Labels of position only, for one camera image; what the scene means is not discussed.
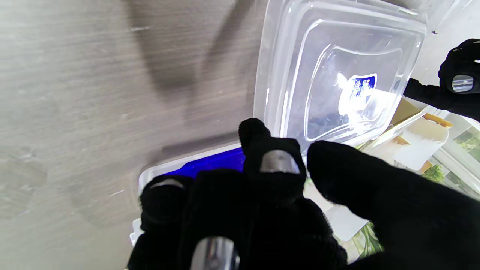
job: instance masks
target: plastic food container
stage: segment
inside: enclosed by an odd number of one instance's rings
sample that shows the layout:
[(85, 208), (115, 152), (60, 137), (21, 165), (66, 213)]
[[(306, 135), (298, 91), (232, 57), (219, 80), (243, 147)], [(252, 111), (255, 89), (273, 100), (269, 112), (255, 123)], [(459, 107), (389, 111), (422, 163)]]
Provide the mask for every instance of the plastic food container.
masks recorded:
[[(425, 32), (426, 24), (416, 13), (379, 0), (269, 1), (253, 115), (264, 121), (273, 136), (297, 139), (304, 155), (317, 140), (357, 146), (375, 139), (393, 117)], [(139, 193), (153, 177), (233, 150), (236, 143), (146, 170), (139, 179)], [(235, 155), (233, 160), (242, 163), (241, 151)], [(193, 176), (191, 170), (202, 169), (199, 164), (215, 169), (210, 162), (200, 162), (194, 169), (187, 165), (190, 168), (183, 173), (190, 171), (188, 175)], [(341, 221), (330, 223), (342, 240), (366, 223), (349, 211), (338, 214), (336, 206), (320, 207), (331, 219), (341, 216)], [(352, 222), (355, 228), (345, 228), (348, 216), (357, 221)], [(134, 228), (132, 243), (135, 232), (139, 229)]]

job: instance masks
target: blue label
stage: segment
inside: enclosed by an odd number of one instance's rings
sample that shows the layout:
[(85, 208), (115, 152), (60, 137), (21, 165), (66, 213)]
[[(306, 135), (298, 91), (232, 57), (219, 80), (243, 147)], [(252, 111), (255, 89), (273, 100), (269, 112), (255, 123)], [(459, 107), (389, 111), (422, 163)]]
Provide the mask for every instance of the blue label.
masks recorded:
[(376, 82), (377, 82), (377, 74), (372, 74), (369, 76), (353, 76), (351, 80), (355, 82), (352, 96), (350, 98), (359, 98), (362, 100), (365, 105), (370, 100), (370, 96), (372, 95), (373, 90), (375, 89)]
[(354, 115), (367, 108), (372, 94), (377, 87), (377, 74), (351, 76), (349, 80), (338, 77), (338, 86), (342, 89), (338, 112), (341, 115)]

